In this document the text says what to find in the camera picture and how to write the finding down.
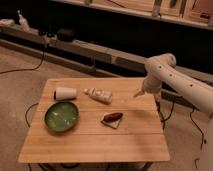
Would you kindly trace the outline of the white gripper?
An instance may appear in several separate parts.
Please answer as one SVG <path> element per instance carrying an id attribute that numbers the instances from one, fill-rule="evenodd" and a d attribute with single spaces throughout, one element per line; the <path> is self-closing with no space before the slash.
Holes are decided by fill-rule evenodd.
<path id="1" fill-rule="evenodd" d="M 143 91 L 138 91 L 134 94 L 134 98 L 137 98 L 139 96 L 142 96 L 147 93 L 158 93 L 161 90 L 162 87 L 162 82 L 159 81 L 155 77 L 146 77 L 143 81 L 142 84 L 142 90 Z"/>

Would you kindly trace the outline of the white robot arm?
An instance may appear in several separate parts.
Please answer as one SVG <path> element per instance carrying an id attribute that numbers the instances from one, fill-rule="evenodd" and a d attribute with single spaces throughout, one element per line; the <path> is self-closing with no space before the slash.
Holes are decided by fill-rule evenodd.
<path id="1" fill-rule="evenodd" d="M 147 75 L 135 97 L 144 93 L 158 93 L 162 83 L 166 83 L 200 111 L 211 116 L 198 171 L 213 171 L 213 87 L 177 71 L 175 67 L 176 58 L 171 53 L 147 58 Z"/>

